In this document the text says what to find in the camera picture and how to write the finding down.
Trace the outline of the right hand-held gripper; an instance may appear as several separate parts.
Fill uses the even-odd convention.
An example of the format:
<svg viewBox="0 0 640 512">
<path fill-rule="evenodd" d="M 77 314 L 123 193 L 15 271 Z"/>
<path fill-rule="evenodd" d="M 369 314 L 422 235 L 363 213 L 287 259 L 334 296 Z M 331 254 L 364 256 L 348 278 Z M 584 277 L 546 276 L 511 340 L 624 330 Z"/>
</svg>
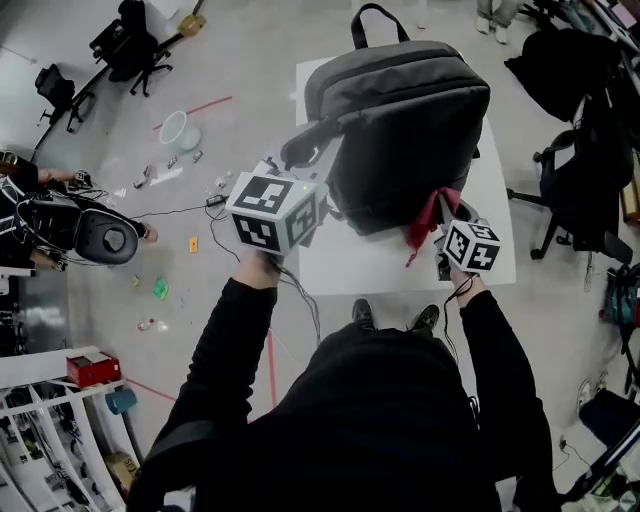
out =
<svg viewBox="0 0 640 512">
<path fill-rule="evenodd" d="M 453 267 L 471 274 L 490 271 L 501 249 L 493 228 L 464 200 L 460 200 L 455 214 L 445 192 L 439 193 L 438 204 L 438 227 L 442 231 L 434 242 L 438 280 L 449 281 Z"/>
</svg>

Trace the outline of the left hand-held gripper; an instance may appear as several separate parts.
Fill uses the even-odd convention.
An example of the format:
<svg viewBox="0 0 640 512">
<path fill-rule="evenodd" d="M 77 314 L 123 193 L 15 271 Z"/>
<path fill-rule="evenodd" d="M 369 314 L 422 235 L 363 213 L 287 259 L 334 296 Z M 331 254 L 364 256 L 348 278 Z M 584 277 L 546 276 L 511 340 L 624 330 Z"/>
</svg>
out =
<svg viewBox="0 0 640 512">
<path fill-rule="evenodd" d="M 344 137 L 338 118 L 307 122 L 238 176 L 225 212 L 241 244 L 276 256 L 311 244 L 326 215 L 324 183 L 341 164 Z"/>
</svg>

